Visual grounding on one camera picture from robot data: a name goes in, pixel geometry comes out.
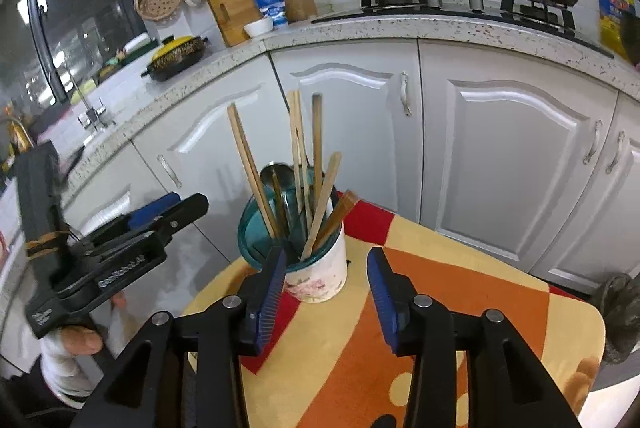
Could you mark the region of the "gloved left hand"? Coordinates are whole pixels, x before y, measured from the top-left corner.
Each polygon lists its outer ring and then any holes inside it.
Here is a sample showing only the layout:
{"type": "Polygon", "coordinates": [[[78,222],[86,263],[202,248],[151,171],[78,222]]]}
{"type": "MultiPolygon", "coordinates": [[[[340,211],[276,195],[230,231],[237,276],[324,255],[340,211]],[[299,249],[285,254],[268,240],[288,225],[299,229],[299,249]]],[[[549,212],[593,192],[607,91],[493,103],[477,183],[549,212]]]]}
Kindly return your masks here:
{"type": "Polygon", "coordinates": [[[136,327],[123,292],[111,298],[111,305],[111,323],[105,337],[85,326],[65,326],[52,330],[40,340],[43,380],[55,399],[75,410],[81,409],[94,388],[79,366],[78,356],[94,356],[103,348],[118,356],[136,327]]]}

